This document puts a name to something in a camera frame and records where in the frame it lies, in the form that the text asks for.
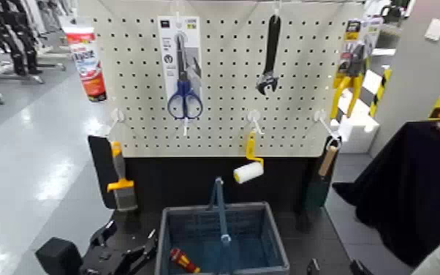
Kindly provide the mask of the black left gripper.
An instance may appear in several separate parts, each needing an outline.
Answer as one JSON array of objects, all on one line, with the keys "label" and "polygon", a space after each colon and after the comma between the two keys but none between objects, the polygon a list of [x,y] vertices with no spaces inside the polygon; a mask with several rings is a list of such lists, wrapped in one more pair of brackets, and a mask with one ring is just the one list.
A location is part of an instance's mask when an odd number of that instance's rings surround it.
[{"label": "black left gripper", "polygon": [[120,250],[107,245],[107,240],[117,231],[114,220],[99,228],[89,241],[89,248],[83,257],[82,275],[122,275],[133,274],[133,269],[141,269],[155,255],[158,238],[153,229],[142,246]]}]

